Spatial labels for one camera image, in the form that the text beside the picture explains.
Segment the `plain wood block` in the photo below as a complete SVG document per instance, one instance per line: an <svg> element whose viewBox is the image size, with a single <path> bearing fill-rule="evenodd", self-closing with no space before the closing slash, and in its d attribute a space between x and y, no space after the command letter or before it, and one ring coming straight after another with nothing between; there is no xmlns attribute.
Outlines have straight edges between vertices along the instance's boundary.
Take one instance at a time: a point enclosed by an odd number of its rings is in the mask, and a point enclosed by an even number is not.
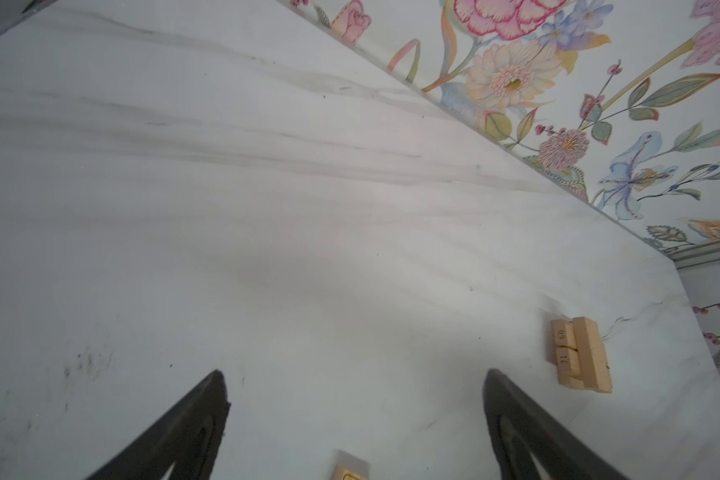
<svg viewBox="0 0 720 480"><path fill-rule="evenodd" d="M558 374L558 383L571 389L585 390L583 381L567 374Z"/></svg>
<svg viewBox="0 0 720 480"><path fill-rule="evenodd" d="M579 352L572 348L558 346L555 354L558 376L566 379L579 379L581 375Z"/></svg>
<svg viewBox="0 0 720 480"><path fill-rule="evenodd" d="M551 321L552 337L556 348L578 350L573 323L568 320Z"/></svg>
<svg viewBox="0 0 720 480"><path fill-rule="evenodd" d="M580 379L584 387L600 393L611 393L613 383L597 323L587 317L576 317L572 319L572 324L578 347Z"/></svg>

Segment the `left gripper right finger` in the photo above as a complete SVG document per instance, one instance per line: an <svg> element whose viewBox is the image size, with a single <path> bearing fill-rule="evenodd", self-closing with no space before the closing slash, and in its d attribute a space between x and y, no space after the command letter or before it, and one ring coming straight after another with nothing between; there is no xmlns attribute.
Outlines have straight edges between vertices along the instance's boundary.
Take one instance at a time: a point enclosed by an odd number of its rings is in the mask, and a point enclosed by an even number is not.
<svg viewBox="0 0 720 480"><path fill-rule="evenodd" d="M483 410L503 479L622 479L498 369L482 387Z"/></svg>

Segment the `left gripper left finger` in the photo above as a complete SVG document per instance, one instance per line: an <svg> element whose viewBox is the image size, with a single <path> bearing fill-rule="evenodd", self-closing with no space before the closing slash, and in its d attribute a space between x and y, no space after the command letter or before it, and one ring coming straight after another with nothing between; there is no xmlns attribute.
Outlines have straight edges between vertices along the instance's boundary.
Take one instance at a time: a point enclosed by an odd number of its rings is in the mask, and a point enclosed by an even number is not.
<svg viewBox="0 0 720 480"><path fill-rule="evenodd" d="M210 372L92 479L208 479L230 410L224 375Z"/></svg>

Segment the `printed wood block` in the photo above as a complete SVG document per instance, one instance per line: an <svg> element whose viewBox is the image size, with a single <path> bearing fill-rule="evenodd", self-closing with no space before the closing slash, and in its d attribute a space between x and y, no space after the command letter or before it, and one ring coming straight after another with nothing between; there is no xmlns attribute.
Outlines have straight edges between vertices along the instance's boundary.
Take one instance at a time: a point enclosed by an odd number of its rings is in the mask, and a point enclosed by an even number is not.
<svg viewBox="0 0 720 480"><path fill-rule="evenodd" d="M367 478L350 468L337 464L332 476L332 480L367 480Z"/></svg>

